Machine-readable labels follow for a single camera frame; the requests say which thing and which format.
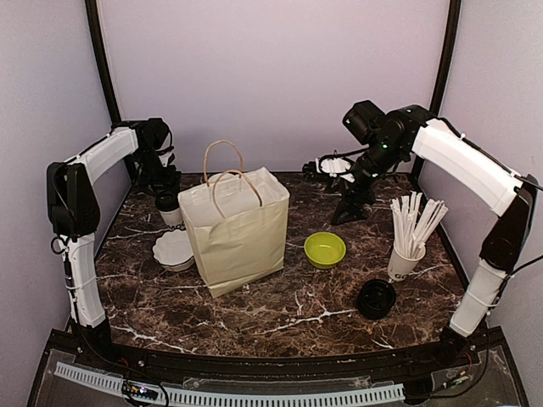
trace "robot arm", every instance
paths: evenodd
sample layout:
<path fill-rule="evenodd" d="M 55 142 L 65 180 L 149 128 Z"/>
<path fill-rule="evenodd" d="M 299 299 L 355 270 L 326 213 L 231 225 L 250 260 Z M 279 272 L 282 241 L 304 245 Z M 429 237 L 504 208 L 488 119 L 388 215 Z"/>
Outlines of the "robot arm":
<path fill-rule="evenodd" d="M 163 148 L 170 129 L 162 119 L 122 122 L 102 140 L 47 171 L 48 217 L 64 261 L 71 316 L 90 333 L 109 324 L 98 295 L 94 270 L 94 232 L 100 209 L 92 186 L 109 168 L 131 155 L 140 187 L 155 194 L 179 192 L 181 173 L 171 164 L 172 146 Z"/>
<path fill-rule="evenodd" d="M 441 342 L 458 352 L 489 309 L 495 307 L 526 241 L 533 217 L 537 180 L 524 182 L 514 170 L 465 139 L 445 119 L 420 106 L 383 113 L 370 101 L 355 104 L 344 124 L 366 151 L 356 160 L 325 156 L 313 167 L 340 178 L 342 200 L 332 224 L 364 219 L 363 206 L 373 204 L 372 184 L 410 154 L 427 159 L 481 197 L 499 217 L 480 253 L 479 267 Z M 311 167 L 307 164 L 305 171 Z"/>

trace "black lid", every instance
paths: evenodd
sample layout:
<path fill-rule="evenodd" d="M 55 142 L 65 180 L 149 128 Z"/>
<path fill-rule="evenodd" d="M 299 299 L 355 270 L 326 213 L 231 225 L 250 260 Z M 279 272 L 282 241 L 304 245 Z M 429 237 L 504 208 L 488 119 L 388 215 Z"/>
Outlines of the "black lid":
<path fill-rule="evenodd" d="M 154 204 L 156 205 L 156 209 L 160 212 L 171 212 L 172 210 L 179 209 L 177 195 L 172 191 L 163 191 L 159 193 Z"/>
<path fill-rule="evenodd" d="M 358 294 L 356 305 L 368 320 L 384 318 L 396 302 L 396 291 L 385 280 L 366 282 Z"/>

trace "yellow-green bowl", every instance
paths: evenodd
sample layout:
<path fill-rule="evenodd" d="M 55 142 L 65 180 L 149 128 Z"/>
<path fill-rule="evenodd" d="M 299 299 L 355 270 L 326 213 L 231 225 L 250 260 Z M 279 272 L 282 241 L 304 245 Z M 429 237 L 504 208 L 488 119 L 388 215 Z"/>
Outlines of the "yellow-green bowl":
<path fill-rule="evenodd" d="M 345 256 L 347 248 L 341 238 L 327 231 L 309 236 L 304 244 L 305 254 L 317 269 L 331 269 Z"/>

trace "marble table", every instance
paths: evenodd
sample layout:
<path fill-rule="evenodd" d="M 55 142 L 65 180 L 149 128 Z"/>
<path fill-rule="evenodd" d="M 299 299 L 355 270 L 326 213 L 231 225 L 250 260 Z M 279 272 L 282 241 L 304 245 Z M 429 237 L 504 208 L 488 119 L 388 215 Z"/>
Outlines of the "marble table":
<path fill-rule="evenodd" d="M 154 241 L 167 231 L 154 199 L 129 194 L 96 262 L 98 285 L 116 343 L 170 352 L 230 357 L 308 357 L 404 348 L 437 341 L 463 288 L 436 233 L 427 255 L 403 282 L 389 315 L 369 321 L 355 307 L 361 286 L 387 279 L 393 242 L 391 198 L 411 190 L 406 176 L 378 181 L 378 201 L 364 221 L 330 226 L 338 194 L 278 173 L 290 191 L 284 270 L 213 299 L 194 265 L 165 271 L 153 259 Z M 183 189 L 201 175 L 183 175 Z M 304 240 L 331 231 L 347 254 L 334 269 L 313 268 Z"/>

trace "white plate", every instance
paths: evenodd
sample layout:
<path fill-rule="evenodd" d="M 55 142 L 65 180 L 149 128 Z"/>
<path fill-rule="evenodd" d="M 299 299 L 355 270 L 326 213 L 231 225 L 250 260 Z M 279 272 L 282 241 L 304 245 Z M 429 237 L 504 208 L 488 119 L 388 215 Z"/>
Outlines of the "white plate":
<path fill-rule="evenodd" d="M 160 265 L 169 271 L 183 271 L 194 264 L 193 249 L 188 241 L 187 231 L 167 231 L 156 239 L 153 253 Z"/>

